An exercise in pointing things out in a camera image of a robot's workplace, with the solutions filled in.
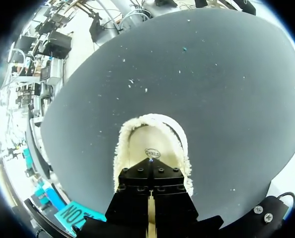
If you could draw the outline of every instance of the white sherpa lining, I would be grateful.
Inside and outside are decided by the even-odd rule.
[[[119,142],[115,149],[115,157],[113,162],[114,172],[114,191],[118,189],[118,176],[124,167],[127,167],[127,159],[129,158],[129,141],[133,131],[142,125],[148,125],[156,127],[162,132],[170,141],[172,153],[177,159],[177,167],[181,170],[184,176],[184,186],[190,196],[193,195],[193,184],[192,180],[188,177],[191,175],[191,164],[188,158],[188,152],[184,151],[181,142],[178,140],[176,134],[173,133],[171,128],[163,123],[160,117],[154,117],[154,114],[144,115],[139,118],[130,119],[125,122],[119,133]]]

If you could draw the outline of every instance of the gray felt surface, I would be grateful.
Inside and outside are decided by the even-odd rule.
[[[106,211],[120,126],[148,113],[184,128],[199,219],[221,215],[227,225],[264,198],[295,153],[295,52],[265,20],[219,9],[166,14],[112,39],[42,124],[71,199]]]

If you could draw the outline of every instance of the slipper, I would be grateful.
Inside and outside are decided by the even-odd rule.
[[[148,114],[122,125],[113,162],[114,192],[119,186],[121,170],[146,158],[158,159],[172,168],[179,168],[187,193],[193,195],[187,138],[178,122],[165,115]]]

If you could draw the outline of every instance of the slipper logo label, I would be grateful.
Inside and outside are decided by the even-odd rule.
[[[161,153],[155,149],[146,149],[146,155],[150,158],[158,159],[161,156]]]

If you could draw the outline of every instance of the bolt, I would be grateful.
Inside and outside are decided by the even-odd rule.
[[[138,190],[138,192],[143,192],[145,190],[145,188],[144,187],[138,187],[137,190]]]
[[[185,187],[184,187],[184,185],[178,185],[178,186],[177,186],[177,189],[178,189],[178,190],[185,190]]]
[[[120,184],[118,190],[125,190],[126,186],[124,184]]]
[[[262,206],[255,206],[255,207],[253,208],[253,212],[254,212],[255,214],[261,214],[261,213],[263,212],[263,207],[262,207]]]
[[[157,188],[157,191],[159,191],[159,192],[164,192],[164,191],[165,191],[165,188],[164,188],[164,187],[158,187],[158,188]]]
[[[273,219],[273,215],[271,213],[267,213],[264,217],[265,223],[270,223]]]

